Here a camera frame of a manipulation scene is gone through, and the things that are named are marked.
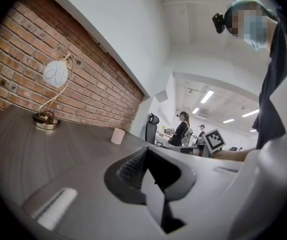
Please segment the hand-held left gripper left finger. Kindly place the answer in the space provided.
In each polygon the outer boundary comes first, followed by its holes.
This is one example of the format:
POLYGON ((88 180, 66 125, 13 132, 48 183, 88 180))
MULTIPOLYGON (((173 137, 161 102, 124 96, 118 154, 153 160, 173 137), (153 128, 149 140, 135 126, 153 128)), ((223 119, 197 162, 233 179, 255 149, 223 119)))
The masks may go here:
POLYGON ((148 169, 148 148, 69 170, 22 208, 56 240, 160 240, 162 193, 148 169))

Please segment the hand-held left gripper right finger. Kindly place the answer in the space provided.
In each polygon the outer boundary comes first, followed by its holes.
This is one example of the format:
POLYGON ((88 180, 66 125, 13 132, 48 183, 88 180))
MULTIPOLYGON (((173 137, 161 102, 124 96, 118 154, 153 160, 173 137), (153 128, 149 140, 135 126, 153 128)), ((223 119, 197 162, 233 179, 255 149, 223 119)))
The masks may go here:
POLYGON ((242 240, 237 233, 239 213, 247 197, 247 164, 199 157, 161 147, 149 147, 150 172, 171 180, 164 204, 173 215, 175 230, 156 233, 149 240, 242 240))

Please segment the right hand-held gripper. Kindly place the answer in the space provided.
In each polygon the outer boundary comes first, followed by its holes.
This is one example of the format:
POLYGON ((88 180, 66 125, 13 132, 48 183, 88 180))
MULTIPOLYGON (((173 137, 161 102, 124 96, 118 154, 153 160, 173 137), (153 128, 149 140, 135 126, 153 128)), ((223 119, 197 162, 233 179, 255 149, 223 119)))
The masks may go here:
POLYGON ((218 129, 203 134, 194 146, 181 147, 183 154, 211 158, 213 154, 226 145, 224 138, 218 129))

